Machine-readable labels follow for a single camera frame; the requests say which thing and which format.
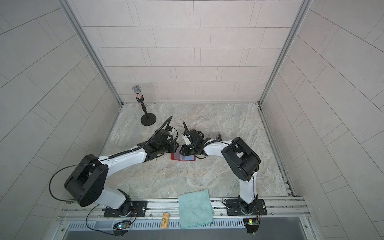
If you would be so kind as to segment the red card holder wallet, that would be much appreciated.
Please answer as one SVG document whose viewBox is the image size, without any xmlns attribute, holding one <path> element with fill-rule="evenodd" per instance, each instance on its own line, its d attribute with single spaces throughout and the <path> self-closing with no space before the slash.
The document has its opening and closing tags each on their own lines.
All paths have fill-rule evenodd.
<svg viewBox="0 0 384 240">
<path fill-rule="evenodd" d="M 196 160 L 196 157 L 194 155 L 191 156 L 183 156 L 180 154 L 180 150 L 182 149 L 181 146 L 179 146 L 175 153 L 171 154 L 171 160 L 174 161 L 182 161 L 182 162 L 192 162 Z"/>
</svg>

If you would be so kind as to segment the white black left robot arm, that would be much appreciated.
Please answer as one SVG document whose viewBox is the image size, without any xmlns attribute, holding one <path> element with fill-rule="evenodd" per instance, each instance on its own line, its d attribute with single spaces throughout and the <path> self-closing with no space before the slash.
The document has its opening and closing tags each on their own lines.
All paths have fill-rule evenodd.
<svg viewBox="0 0 384 240">
<path fill-rule="evenodd" d="M 147 143 L 140 143 L 127 153 L 113 156 L 85 156 L 64 183 L 65 189 L 81 207 L 103 205 L 105 217 L 125 217 L 133 212 L 130 196 L 123 190 L 105 186 L 106 179 L 133 165 L 151 161 L 164 153 L 175 153 L 179 144 L 172 135 L 177 130 L 166 127 Z"/>
</svg>

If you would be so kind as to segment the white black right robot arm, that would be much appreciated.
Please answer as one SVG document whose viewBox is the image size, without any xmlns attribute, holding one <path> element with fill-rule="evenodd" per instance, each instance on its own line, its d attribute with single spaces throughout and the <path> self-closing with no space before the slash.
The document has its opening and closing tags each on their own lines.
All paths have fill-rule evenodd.
<svg viewBox="0 0 384 240">
<path fill-rule="evenodd" d="M 182 145 L 180 154 L 196 158 L 207 156 L 223 157 L 232 172 L 240 180 L 240 194 L 238 197 L 242 213 L 255 215 L 259 213 L 257 204 L 259 196 L 256 190 L 256 178 L 261 163 L 261 158 L 240 137 L 231 141 L 224 141 L 221 134 L 213 139 L 205 138 L 201 131 L 194 129 L 183 132 L 185 144 Z"/>
</svg>

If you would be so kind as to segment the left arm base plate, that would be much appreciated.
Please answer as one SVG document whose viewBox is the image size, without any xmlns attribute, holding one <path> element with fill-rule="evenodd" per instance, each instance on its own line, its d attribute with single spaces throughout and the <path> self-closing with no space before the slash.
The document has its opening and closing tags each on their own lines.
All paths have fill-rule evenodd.
<svg viewBox="0 0 384 240">
<path fill-rule="evenodd" d="M 144 217 L 147 201 L 125 201 L 118 209 L 106 207 L 102 209 L 105 218 Z"/>
</svg>

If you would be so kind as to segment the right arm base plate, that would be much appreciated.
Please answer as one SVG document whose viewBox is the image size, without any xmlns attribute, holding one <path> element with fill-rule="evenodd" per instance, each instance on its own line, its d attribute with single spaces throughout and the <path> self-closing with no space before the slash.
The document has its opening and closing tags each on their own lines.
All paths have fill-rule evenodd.
<svg viewBox="0 0 384 240">
<path fill-rule="evenodd" d="M 227 208 L 228 216 L 266 216 L 268 214 L 265 201 L 255 199 L 247 204 L 242 199 L 222 199 L 222 203 Z"/>
</svg>

